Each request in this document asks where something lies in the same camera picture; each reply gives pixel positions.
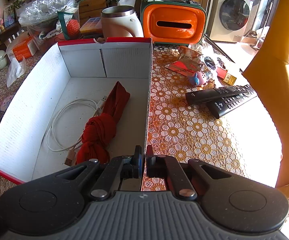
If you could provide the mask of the red cloth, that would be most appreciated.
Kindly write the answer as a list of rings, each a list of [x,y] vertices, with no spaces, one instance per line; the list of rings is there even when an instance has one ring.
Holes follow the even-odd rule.
[[[116,127],[130,99],[130,93],[117,82],[111,90],[102,113],[89,119],[82,134],[82,146],[77,153],[76,163],[98,159],[100,164],[110,161],[108,145],[116,136]]]

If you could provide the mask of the red and white cardboard box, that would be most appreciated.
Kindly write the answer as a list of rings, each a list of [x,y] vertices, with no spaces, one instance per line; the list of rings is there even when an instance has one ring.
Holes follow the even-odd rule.
[[[130,99],[108,146],[111,157],[145,147],[152,68],[149,38],[59,42],[27,75],[0,123],[0,175],[25,183],[65,168],[67,149],[97,103],[120,82]]]

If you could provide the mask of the black remote control upper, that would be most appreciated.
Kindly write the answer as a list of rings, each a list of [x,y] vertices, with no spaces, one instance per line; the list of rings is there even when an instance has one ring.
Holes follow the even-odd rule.
[[[221,99],[228,96],[240,94],[249,95],[255,90],[250,85],[245,86],[222,86],[218,88],[210,88],[188,92],[185,94],[186,101],[189,105],[197,105],[203,102],[209,102],[216,99]]]

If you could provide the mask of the black remote control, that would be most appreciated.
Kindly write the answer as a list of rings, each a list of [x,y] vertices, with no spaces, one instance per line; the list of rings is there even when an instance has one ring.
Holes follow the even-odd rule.
[[[256,97],[256,92],[247,92],[232,96],[225,96],[221,99],[215,99],[207,102],[206,107],[216,119],[219,119]]]
[[[240,94],[249,95],[255,90],[250,85],[245,86],[222,86],[218,88],[210,88],[188,92],[185,94],[186,101],[189,105],[197,105],[203,102],[209,102],[216,99],[221,99],[228,96]]]

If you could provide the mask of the black remote control lower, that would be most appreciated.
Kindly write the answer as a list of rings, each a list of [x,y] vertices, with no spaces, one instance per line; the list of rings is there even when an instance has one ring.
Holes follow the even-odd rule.
[[[207,102],[206,107],[216,119],[219,119],[256,97],[256,92],[247,92],[232,96],[225,96],[221,99],[215,99]]]

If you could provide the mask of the pink and blue small toy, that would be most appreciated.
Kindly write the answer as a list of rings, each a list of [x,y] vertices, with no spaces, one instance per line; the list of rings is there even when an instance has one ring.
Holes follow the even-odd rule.
[[[210,79],[213,79],[211,72],[194,72],[189,76],[189,83],[193,86],[205,86]]]

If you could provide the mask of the orange snack packet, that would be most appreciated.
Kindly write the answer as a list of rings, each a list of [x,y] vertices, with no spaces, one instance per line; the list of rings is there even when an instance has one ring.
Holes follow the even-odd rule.
[[[186,46],[178,46],[179,58],[165,66],[165,68],[184,76],[192,76],[195,72],[204,70],[201,61],[202,53],[192,50]]]

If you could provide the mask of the small yellow box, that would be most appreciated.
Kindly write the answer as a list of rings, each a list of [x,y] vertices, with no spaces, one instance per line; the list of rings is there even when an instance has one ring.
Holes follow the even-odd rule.
[[[233,86],[236,80],[237,78],[229,73],[227,73],[223,79],[223,81],[230,86]]]

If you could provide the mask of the colourful flat plastic box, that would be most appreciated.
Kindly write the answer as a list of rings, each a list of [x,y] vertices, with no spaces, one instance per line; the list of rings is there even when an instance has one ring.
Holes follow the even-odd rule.
[[[100,17],[89,18],[80,28],[81,35],[102,34]]]

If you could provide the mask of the orange and green tissue box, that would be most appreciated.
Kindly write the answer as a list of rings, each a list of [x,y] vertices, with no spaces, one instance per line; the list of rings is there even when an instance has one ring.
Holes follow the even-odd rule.
[[[204,36],[206,12],[191,0],[142,0],[141,24],[154,43],[195,44]]]

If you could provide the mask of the yellow giraffe-shaped chair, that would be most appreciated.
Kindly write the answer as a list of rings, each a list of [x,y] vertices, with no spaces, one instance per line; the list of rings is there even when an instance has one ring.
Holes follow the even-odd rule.
[[[264,43],[243,72],[269,112],[282,144],[276,186],[289,185],[289,0],[279,0]]]

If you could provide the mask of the orange and white carton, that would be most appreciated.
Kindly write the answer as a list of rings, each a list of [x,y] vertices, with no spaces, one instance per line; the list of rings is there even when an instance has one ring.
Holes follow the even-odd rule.
[[[34,39],[25,31],[8,44],[6,55],[10,61],[16,58],[18,62],[21,62],[23,58],[33,57],[37,51],[38,47]]]

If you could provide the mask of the wooden drawer cabinet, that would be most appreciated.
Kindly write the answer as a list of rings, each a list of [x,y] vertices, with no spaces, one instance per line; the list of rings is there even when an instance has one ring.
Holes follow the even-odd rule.
[[[83,0],[79,3],[80,26],[90,18],[99,17],[103,9],[107,7],[107,0]]]

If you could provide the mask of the clear plastic bag bundle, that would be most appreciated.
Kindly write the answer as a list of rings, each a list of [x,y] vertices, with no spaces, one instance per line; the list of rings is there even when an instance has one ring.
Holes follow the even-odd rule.
[[[76,0],[36,0],[17,9],[19,24],[26,28],[34,43],[41,48],[51,38],[64,33],[69,38],[67,25],[79,20]]]

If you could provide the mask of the washing machine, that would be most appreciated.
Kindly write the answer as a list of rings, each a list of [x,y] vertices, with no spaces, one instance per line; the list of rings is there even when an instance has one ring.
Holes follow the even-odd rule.
[[[218,0],[209,38],[218,42],[240,42],[255,0]]]

